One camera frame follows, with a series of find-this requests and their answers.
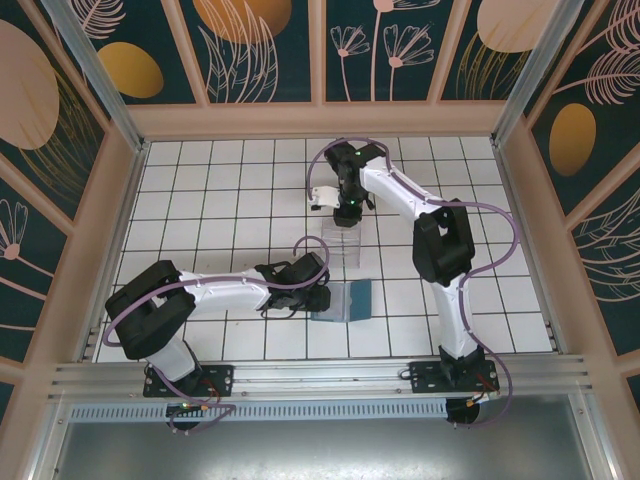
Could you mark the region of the teal leather card holder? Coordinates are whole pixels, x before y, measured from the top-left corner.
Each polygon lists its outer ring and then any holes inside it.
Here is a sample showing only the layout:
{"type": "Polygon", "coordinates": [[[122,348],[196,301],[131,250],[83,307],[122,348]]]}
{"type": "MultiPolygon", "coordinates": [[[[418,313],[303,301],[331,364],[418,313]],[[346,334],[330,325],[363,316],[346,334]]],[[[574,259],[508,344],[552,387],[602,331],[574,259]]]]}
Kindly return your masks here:
{"type": "Polygon", "coordinates": [[[312,312],[310,319],[319,322],[349,323],[372,317],[372,281],[329,282],[329,307],[312,312]]]}

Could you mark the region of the clear acrylic card stand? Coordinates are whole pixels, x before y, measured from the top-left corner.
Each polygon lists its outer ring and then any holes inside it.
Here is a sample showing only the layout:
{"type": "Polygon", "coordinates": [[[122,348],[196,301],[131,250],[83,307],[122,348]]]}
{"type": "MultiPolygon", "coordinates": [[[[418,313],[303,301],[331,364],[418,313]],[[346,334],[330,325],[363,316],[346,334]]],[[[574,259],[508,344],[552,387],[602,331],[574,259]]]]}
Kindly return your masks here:
{"type": "Polygon", "coordinates": [[[330,252],[330,267],[356,269],[361,259],[361,225],[340,227],[332,218],[321,224],[321,239],[330,252]]]}

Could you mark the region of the grey metal sheet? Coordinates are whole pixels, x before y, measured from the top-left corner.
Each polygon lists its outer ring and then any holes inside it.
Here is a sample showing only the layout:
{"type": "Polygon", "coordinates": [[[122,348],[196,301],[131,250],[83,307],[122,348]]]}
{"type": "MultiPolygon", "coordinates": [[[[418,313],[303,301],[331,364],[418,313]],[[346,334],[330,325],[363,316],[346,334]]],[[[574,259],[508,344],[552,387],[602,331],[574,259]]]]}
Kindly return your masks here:
{"type": "Polygon", "coordinates": [[[552,420],[454,429],[437,420],[71,426],[55,480],[592,480],[573,429],[552,420]]]}

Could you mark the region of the aluminium mounting rail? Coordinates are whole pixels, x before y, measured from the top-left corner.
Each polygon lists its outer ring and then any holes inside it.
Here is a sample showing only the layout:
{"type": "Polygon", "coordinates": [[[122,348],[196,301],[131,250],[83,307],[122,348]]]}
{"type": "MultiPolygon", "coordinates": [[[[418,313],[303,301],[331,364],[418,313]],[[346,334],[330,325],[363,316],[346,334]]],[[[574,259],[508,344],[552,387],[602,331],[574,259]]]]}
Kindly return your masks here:
{"type": "MultiPolygon", "coordinates": [[[[515,395],[588,392],[593,387],[579,355],[513,354],[503,361],[515,395]]],[[[386,399],[408,397],[401,378],[407,358],[304,361],[239,361],[234,364],[233,401],[386,399]]],[[[47,399],[66,402],[141,401],[141,363],[60,364],[47,399]]]]}

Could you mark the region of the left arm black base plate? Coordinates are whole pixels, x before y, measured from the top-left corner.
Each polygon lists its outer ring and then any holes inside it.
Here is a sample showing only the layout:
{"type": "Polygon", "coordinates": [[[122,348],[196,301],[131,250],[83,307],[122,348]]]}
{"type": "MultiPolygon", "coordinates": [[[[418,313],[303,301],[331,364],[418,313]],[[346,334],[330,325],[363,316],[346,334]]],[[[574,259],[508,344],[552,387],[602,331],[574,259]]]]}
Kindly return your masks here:
{"type": "MultiPolygon", "coordinates": [[[[168,398],[175,394],[160,379],[158,373],[147,366],[142,395],[145,398],[168,398]]],[[[234,383],[232,365],[205,365],[172,385],[183,394],[196,398],[230,397],[234,383]]]]}

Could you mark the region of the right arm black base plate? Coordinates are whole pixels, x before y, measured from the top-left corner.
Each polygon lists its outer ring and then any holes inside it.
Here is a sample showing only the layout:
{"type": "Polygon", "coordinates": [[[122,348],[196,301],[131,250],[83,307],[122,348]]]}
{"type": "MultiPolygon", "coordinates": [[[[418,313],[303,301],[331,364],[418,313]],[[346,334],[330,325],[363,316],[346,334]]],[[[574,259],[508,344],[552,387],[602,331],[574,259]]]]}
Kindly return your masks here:
{"type": "Polygon", "coordinates": [[[471,367],[453,384],[443,372],[439,361],[415,361],[408,364],[408,380],[413,393],[475,394],[500,390],[500,384],[491,360],[471,367]]]}

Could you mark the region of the aluminium side rail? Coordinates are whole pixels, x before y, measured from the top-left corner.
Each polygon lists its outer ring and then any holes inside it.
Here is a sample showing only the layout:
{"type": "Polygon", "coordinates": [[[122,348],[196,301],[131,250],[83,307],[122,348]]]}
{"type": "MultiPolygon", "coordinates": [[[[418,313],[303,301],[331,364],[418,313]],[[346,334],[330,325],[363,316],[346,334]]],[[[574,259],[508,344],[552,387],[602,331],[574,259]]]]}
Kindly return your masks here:
{"type": "Polygon", "coordinates": [[[124,243],[124,236],[133,210],[136,191],[142,177],[148,151],[149,143],[142,140],[141,145],[134,151],[134,156],[127,176],[122,182],[119,196],[110,204],[113,208],[114,216],[110,230],[105,235],[106,244],[102,251],[101,263],[96,273],[94,287],[88,298],[82,318],[79,337],[72,357],[73,363],[82,363],[84,361],[87,341],[90,339],[94,327],[100,329],[104,302],[115,276],[116,262],[119,259],[124,243]]]}

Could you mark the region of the aluminium frame post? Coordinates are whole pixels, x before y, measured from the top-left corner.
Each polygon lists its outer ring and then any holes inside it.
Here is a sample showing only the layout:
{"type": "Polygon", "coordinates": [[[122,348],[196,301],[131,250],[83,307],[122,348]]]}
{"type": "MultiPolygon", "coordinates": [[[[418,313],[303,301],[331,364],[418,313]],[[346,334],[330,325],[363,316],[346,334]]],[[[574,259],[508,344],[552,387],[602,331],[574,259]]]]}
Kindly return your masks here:
{"type": "Polygon", "coordinates": [[[579,16],[587,0],[559,0],[536,41],[509,94],[491,133],[491,144],[500,149],[509,138],[536,88],[543,82],[551,64],[566,42],[571,29],[579,25],[579,16]]]}
{"type": "Polygon", "coordinates": [[[129,145],[140,151],[143,136],[93,44],[93,41],[107,40],[125,19],[124,0],[39,1],[115,125],[129,145]]]}

